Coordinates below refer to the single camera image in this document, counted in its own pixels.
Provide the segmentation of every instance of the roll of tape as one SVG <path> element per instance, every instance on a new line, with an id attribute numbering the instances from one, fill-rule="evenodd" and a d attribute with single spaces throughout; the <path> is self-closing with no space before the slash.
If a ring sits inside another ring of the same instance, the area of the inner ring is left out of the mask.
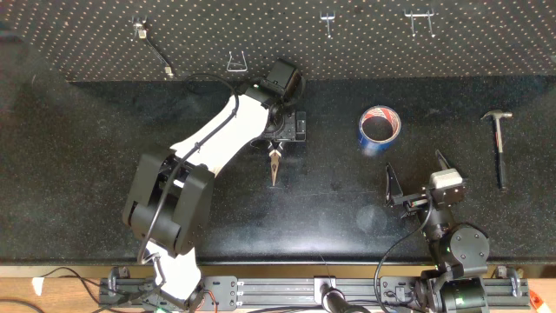
<path id="1" fill-rule="evenodd" d="M 390 125 L 392 126 L 392 136 L 386 140 L 374 140 L 369 135 L 366 134 L 363 130 L 363 123 L 367 121 L 371 117 L 381 117 L 386 119 Z M 390 144 L 394 141 L 394 139 L 400 134 L 401 129 L 401 121 L 398 114 L 386 107 L 386 106 L 375 106 L 370 108 L 369 110 L 365 111 L 365 113 L 361 116 L 359 120 L 359 142 L 363 151 L 367 154 L 374 154 L 377 151 L 386 150 Z"/>

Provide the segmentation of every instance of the black table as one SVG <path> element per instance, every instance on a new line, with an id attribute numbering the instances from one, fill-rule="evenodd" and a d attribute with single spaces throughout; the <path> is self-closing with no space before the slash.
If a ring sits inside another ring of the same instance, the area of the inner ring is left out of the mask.
<path id="1" fill-rule="evenodd" d="M 122 223 L 137 161 L 170 146 L 223 106 L 218 83 L 66 84 L 40 74 L 16 82 L 0 115 L 0 260 L 134 263 L 139 242 Z M 439 170 L 439 149 L 468 178 L 458 221 L 491 236 L 492 263 L 555 263 L 555 77 L 310 81 L 298 110 L 308 140 L 290 144 L 272 187 L 268 154 L 245 146 L 216 179 L 201 264 L 376 263 L 418 226 L 385 207 L 385 163 L 406 193 Z M 387 105 L 401 133 L 384 154 L 361 154 L 356 124 Z M 492 109 L 503 120 L 509 191 L 496 182 Z M 389 259 L 430 263 L 416 236 Z"/>

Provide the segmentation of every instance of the white arm segment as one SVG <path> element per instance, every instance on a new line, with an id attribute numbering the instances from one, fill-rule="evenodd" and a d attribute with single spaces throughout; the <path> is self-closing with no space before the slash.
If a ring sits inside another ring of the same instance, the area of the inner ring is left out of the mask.
<path id="1" fill-rule="evenodd" d="M 217 176 L 222 167 L 245 143 L 258 137 L 264 131 L 268 121 L 268 110 L 251 97 L 242 95 L 239 98 L 240 105 L 236 117 L 232 118 L 197 152 L 190 156 L 188 162 L 193 165 L 205 164 L 208 170 Z M 215 118 L 193 136 L 171 147 L 175 150 L 175 155 L 178 157 L 185 156 L 195 147 L 195 143 L 201 141 L 210 131 L 218 127 L 232 113 L 234 107 L 235 97 L 232 96 L 226 107 Z M 166 283 L 162 286 L 162 290 L 177 299 L 188 299 L 201 279 L 201 272 L 195 261 L 195 248 L 187 255 L 178 255 L 176 258 L 169 256 L 163 247 L 153 242 L 147 243 L 147 250 L 149 254 L 158 252 L 160 255 L 160 265 L 166 276 Z M 162 278 L 156 266 L 155 271 L 156 284 L 159 284 Z"/>
<path id="2" fill-rule="evenodd" d="M 258 137 L 264 131 L 268 121 L 268 110 L 261 103 L 251 97 L 241 95 L 240 106 L 236 117 L 212 136 L 201 148 L 187 160 L 193 165 L 205 164 L 208 170 L 218 173 L 224 165 L 241 149 L 245 143 Z M 177 157 L 183 157 L 195 147 L 210 131 L 218 127 L 228 117 L 235 107 L 235 97 L 232 96 L 226 107 L 210 122 L 204 125 L 193 136 L 180 143 L 174 144 Z"/>

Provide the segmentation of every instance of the hammer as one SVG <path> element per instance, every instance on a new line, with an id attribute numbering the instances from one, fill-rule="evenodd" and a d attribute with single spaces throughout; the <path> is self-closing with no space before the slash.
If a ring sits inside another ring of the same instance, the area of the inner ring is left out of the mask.
<path id="1" fill-rule="evenodd" d="M 498 182 L 502 191 L 507 190 L 506 187 L 506 163 L 504 162 L 504 150 L 502 149 L 502 132 L 500 131 L 500 119 L 512 117 L 511 112 L 502 112 L 502 110 L 492 110 L 486 113 L 481 119 L 492 116 L 496 123 L 496 147 L 498 148 Z"/>

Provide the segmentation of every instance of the pegboard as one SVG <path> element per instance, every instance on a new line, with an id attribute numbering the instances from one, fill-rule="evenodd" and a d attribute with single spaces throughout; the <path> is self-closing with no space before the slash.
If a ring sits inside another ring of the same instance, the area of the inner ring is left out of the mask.
<path id="1" fill-rule="evenodd" d="M 266 75 L 277 57 L 309 79 L 555 75 L 554 0 L 16 0 L 2 3 L 11 28 L 68 81 L 165 80 L 133 38 L 147 17 L 152 41 L 176 78 Z M 411 19 L 406 12 L 436 13 Z M 321 13 L 335 13 L 331 35 Z M 244 51 L 247 72 L 227 72 Z"/>

